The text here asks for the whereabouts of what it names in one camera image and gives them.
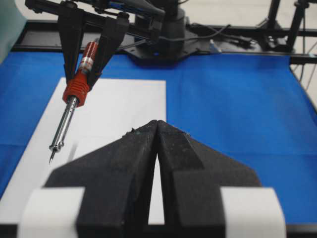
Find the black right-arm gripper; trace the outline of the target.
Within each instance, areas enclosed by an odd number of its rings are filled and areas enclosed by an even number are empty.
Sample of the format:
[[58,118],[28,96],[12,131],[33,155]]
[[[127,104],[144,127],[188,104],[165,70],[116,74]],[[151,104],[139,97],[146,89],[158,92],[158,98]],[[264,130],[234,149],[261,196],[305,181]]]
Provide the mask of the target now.
[[[84,0],[97,13],[106,9],[116,9],[135,15],[141,15],[151,20],[151,23],[162,24],[164,11],[152,5],[147,0]],[[35,13],[47,12],[58,16],[58,31],[64,57],[64,71],[66,81],[74,78],[78,62],[79,51],[84,33],[84,10],[79,9],[72,1],[55,3],[49,0],[27,0],[25,5]],[[107,17],[100,35],[92,70],[87,83],[92,90],[111,57],[128,31],[129,15],[120,12],[116,19]]]

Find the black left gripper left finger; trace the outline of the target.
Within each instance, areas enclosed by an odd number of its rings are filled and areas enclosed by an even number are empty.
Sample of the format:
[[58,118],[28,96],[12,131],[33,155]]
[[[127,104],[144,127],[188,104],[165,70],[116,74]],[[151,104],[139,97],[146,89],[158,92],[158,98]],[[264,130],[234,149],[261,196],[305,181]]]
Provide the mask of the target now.
[[81,238],[139,238],[148,223],[158,122],[69,162],[45,187],[85,189],[76,229]]

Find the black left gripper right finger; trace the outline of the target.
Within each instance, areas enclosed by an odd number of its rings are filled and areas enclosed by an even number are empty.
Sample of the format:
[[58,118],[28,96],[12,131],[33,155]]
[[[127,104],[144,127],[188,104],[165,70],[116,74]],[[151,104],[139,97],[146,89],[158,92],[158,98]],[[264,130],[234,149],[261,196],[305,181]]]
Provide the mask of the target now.
[[260,187],[255,171],[163,122],[157,130],[165,225],[176,238],[223,238],[220,188]]

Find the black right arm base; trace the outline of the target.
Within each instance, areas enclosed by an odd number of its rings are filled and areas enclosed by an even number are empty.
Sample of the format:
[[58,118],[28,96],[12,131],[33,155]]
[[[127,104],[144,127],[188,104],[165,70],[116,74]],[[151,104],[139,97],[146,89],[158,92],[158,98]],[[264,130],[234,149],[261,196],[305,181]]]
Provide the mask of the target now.
[[141,44],[123,51],[139,64],[170,64],[176,63],[194,54],[210,54],[210,39],[197,39],[197,34],[186,28],[188,18],[183,10],[178,14],[164,19],[161,36],[185,41],[171,42],[160,39],[154,45]]

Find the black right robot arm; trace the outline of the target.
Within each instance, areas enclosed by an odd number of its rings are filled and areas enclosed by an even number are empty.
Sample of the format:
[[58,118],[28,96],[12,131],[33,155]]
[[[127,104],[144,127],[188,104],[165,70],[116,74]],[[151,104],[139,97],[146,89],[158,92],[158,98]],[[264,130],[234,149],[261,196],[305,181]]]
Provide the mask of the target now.
[[91,5],[96,14],[80,9],[74,0],[60,3],[49,0],[25,1],[25,5],[35,13],[46,12],[58,16],[67,82],[75,76],[85,26],[101,29],[96,58],[87,77],[87,84],[93,88],[125,35],[134,36],[148,44],[160,39],[165,12],[155,0],[86,0],[84,3]]

